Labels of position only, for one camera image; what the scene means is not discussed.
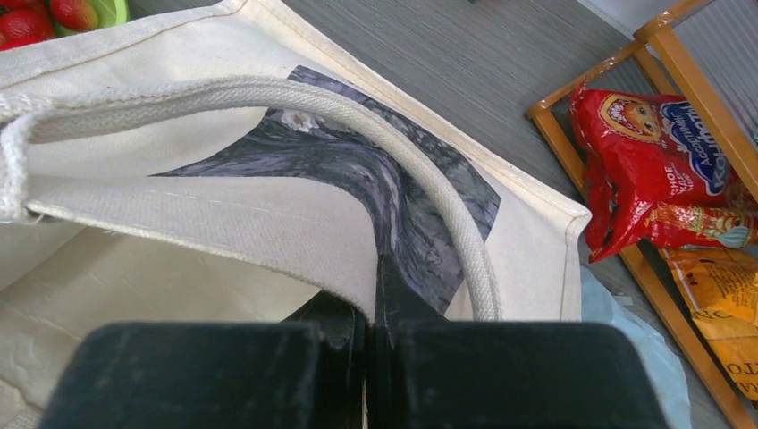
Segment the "green bowl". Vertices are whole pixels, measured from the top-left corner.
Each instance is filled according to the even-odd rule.
[[[107,29],[114,25],[124,24],[129,21],[129,5],[127,0],[89,0],[92,7],[97,11],[100,19],[99,29]],[[73,31],[62,27],[57,22],[54,24],[55,33],[58,36],[71,36],[86,31]]]

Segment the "tote bag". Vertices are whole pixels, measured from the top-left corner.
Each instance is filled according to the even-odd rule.
[[[0,55],[0,427],[122,320],[374,320],[380,257],[450,319],[578,320],[585,208],[278,0]]]

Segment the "white rope handle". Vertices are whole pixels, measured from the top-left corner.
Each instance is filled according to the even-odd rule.
[[[160,88],[106,91],[57,99],[34,113],[0,112],[18,119],[0,135],[4,156],[0,216],[29,220],[25,148],[29,143],[94,137],[131,130],[199,112],[240,107],[274,107],[318,114],[363,134],[415,179],[450,229],[471,292],[476,320],[501,320],[498,283],[484,240],[451,183],[434,163],[381,116],[326,89],[270,77],[240,76],[185,82]]]

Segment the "gray printed pattern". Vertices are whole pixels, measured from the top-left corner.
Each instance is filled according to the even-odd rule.
[[[454,148],[371,97],[300,66],[290,80],[329,89],[381,115],[440,168],[486,239],[500,196]],[[332,184],[363,202],[380,255],[396,258],[408,286],[444,312],[463,280],[450,232],[418,184],[382,149],[313,114],[270,109],[239,141],[194,164],[158,176],[300,177]]]

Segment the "wooden rack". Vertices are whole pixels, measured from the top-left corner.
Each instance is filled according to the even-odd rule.
[[[758,196],[758,152],[754,144],[674,31],[678,21],[692,16],[712,1],[720,0],[680,2],[645,24],[635,33],[635,40],[628,46],[528,110],[527,116],[535,122],[578,189],[585,190],[584,162],[566,131],[559,125],[553,109],[581,83],[594,80],[629,60],[637,63],[657,92],[681,93],[689,100],[751,194]],[[651,54],[649,47],[658,59]],[[744,402],[721,372],[720,363],[712,358],[708,346],[701,341],[690,323],[690,316],[682,312],[642,249],[637,245],[629,246],[620,252],[620,256],[728,421],[736,428],[755,428],[755,421]]]

